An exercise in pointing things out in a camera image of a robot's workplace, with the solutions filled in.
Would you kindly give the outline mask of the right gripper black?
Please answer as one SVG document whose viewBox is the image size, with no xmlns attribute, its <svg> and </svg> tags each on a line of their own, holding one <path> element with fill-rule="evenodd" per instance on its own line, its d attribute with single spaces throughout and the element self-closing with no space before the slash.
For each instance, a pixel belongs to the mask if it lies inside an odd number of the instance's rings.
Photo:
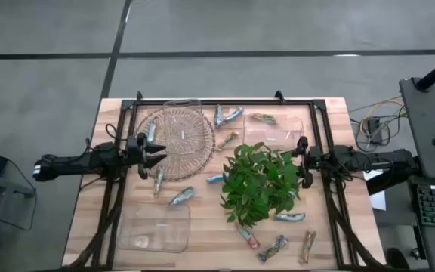
<svg viewBox="0 0 435 272">
<path fill-rule="evenodd" d="M 307 151 L 308 139 L 306 136 L 300 136 L 297 142 L 297 149 L 283 151 L 285 156 L 301 156 L 301 171 L 303 174 L 302 187 L 308 189 L 313 184 L 313 175 L 310 173 L 310 153 Z"/>
</svg>

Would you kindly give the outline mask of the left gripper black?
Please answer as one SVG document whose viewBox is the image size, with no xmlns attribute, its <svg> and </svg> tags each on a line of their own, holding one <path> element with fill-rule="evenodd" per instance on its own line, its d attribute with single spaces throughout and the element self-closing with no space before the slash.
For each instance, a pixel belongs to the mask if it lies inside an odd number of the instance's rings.
<svg viewBox="0 0 435 272">
<path fill-rule="evenodd" d="M 126 141 L 127 164 L 137 165 L 137 173 L 140 178 L 147 179 L 146 168 L 152 168 L 167 157 L 166 154 L 146 155 L 147 153 L 157 153 L 166 149 L 164 145 L 147 143 L 147 136 L 138 133 L 137 136 L 129 136 Z"/>
</svg>

